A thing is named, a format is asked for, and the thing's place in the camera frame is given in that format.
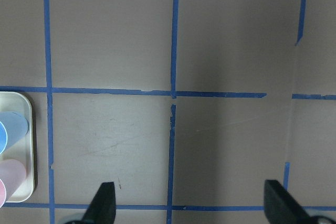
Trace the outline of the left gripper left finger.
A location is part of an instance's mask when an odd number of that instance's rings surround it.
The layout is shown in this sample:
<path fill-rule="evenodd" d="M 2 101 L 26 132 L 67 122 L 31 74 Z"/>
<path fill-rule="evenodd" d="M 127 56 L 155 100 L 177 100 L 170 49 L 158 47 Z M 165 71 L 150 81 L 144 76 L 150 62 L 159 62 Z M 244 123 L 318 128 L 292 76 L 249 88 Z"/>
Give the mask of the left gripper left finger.
<path fill-rule="evenodd" d="M 81 223 L 113 224 L 116 218 L 116 195 L 114 182 L 102 183 Z"/>

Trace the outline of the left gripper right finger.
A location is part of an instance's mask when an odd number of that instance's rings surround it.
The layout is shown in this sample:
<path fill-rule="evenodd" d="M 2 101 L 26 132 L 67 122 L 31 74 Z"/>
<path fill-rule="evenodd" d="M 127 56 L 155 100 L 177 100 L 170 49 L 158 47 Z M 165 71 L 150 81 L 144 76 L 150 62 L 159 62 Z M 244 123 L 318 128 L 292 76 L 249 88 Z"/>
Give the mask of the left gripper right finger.
<path fill-rule="evenodd" d="M 264 214 L 271 224 L 303 223 L 309 214 L 277 180 L 264 182 Z"/>

